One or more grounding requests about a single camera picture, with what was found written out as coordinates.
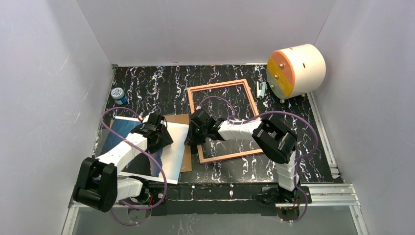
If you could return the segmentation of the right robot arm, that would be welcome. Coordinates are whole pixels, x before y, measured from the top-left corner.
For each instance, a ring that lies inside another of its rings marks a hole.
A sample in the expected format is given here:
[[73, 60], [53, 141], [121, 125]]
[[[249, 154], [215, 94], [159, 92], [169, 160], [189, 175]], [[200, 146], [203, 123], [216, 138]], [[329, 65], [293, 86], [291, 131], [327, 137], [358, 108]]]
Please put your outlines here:
[[277, 186], [264, 189], [257, 197], [264, 204], [294, 203], [299, 199], [299, 176], [296, 171], [297, 135], [274, 115], [251, 121], [214, 119], [199, 109], [190, 115], [185, 145], [214, 141], [254, 141], [277, 167]]

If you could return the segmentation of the pink wooden picture frame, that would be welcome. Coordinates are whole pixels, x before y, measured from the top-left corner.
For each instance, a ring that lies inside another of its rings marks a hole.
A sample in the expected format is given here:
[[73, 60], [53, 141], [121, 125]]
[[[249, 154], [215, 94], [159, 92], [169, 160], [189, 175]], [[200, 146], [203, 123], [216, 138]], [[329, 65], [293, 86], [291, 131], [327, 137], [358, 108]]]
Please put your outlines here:
[[[254, 116], [257, 116], [259, 114], [259, 112], [258, 112], [257, 106], [255, 104], [254, 97], [253, 97], [252, 92], [251, 92], [251, 88], [249, 87], [249, 84], [248, 84], [246, 79], [226, 81], [226, 82], [220, 82], [220, 83], [207, 84], [207, 85], [201, 85], [201, 86], [195, 86], [195, 87], [187, 88], [187, 95], [188, 95], [189, 104], [190, 104], [190, 113], [192, 114], [196, 110], [196, 105], [194, 104], [194, 101], [193, 101], [193, 93], [194, 92], [201, 92], [201, 91], [213, 90], [213, 89], [225, 88], [225, 87], [231, 87], [231, 86], [243, 86], [244, 91], [247, 95], [247, 99], [248, 99], [249, 104], [250, 104], [250, 108], [251, 108]], [[197, 150], [198, 150], [198, 156], [199, 156], [200, 164], [207, 164], [207, 163], [212, 163], [212, 162], [232, 160], [232, 159], [236, 159], [236, 158], [246, 157], [246, 156], [249, 156], [249, 155], [255, 155], [255, 154], [262, 154], [263, 153], [263, 151], [261, 149], [254, 149], [254, 150], [248, 150], [248, 151], [243, 151], [243, 152], [239, 152], [239, 153], [231, 153], [231, 154], [227, 154], [227, 155], [222, 155], [222, 156], [218, 156], [218, 157], [212, 157], [212, 158], [206, 158], [205, 159], [204, 158], [204, 153], [203, 153], [203, 148], [202, 148], [201, 145], [197, 146]]]

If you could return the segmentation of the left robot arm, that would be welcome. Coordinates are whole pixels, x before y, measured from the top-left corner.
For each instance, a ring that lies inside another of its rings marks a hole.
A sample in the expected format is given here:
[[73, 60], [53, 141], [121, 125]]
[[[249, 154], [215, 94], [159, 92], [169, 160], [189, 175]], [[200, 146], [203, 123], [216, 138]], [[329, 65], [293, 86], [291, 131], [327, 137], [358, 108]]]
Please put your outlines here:
[[142, 178], [119, 179], [120, 172], [139, 154], [145, 155], [166, 175], [152, 156], [173, 143], [164, 116], [150, 114], [144, 122], [130, 131], [118, 145], [97, 158], [85, 158], [80, 166], [73, 189], [74, 201], [108, 212], [115, 203], [130, 197], [140, 197], [144, 190]]

